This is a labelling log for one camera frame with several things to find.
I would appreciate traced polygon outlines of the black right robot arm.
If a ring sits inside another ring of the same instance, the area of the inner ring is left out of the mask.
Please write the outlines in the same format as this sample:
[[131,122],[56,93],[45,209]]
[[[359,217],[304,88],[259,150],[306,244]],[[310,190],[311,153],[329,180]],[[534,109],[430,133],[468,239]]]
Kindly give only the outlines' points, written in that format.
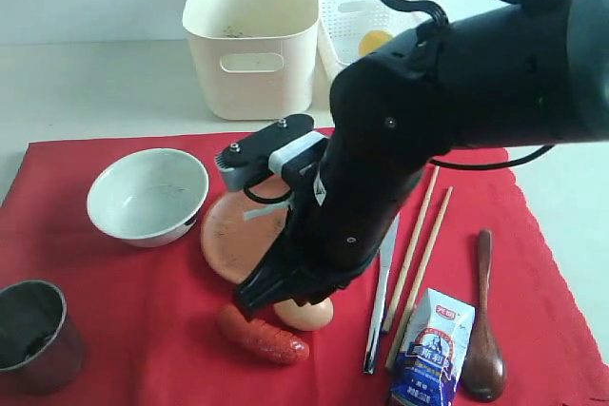
[[334,131],[285,228],[234,291],[247,317],[317,303],[361,275],[424,166],[454,149],[608,137],[608,0],[518,0],[426,22],[346,67]]

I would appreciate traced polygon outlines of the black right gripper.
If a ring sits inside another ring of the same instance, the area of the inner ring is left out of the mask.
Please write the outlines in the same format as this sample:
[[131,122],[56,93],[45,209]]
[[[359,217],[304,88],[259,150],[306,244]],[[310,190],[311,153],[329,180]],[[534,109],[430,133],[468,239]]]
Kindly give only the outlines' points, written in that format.
[[282,234],[235,287],[238,310],[252,320],[278,302],[314,305],[344,290],[372,262],[427,160],[408,142],[334,132]]

